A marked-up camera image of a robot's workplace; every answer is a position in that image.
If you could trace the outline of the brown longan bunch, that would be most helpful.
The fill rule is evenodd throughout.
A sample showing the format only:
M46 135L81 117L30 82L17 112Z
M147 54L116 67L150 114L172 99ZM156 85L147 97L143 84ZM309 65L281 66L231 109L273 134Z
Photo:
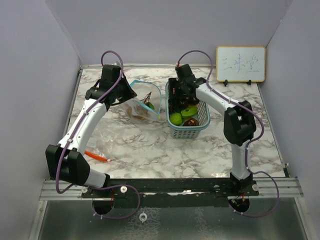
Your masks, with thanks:
M146 122L152 120L152 113L155 110L154 105L151 103L150 91L143 99L137 98L130 99L123 107L126 114L135 121Z

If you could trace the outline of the clear blue-zipper bag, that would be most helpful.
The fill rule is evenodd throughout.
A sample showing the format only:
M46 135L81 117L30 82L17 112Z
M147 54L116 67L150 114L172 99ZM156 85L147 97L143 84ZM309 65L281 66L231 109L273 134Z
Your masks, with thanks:
M163 98L160 88L153 82L137 79L129 85L137 96L120 105L127 116L136 123L161 122Z

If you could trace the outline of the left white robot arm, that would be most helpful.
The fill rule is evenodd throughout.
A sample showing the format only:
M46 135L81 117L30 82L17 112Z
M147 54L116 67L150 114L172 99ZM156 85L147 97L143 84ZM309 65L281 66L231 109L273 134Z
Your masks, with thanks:
M111 190L110 176L91 169L84 158L85 149L97 124L112 104L122 104L136 96L123 68L105 64L97 84L86 91L82 109L73 125L57 145L50 144L45 150L50 177L77 186L93 187L97 196L106 197Z

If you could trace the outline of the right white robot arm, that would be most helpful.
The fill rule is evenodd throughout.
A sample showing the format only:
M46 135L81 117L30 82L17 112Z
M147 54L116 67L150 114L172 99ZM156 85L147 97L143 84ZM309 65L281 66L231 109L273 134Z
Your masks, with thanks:
M223 134L231 144L232 168L230 191L240 196L253 183L249 170L248 144L257 130L252 106L248 101L236 101L213 89L209 81L197 78L189 64L175 67L177 76L166 85L167 116L180 115L191 106L206 103L223 117Z

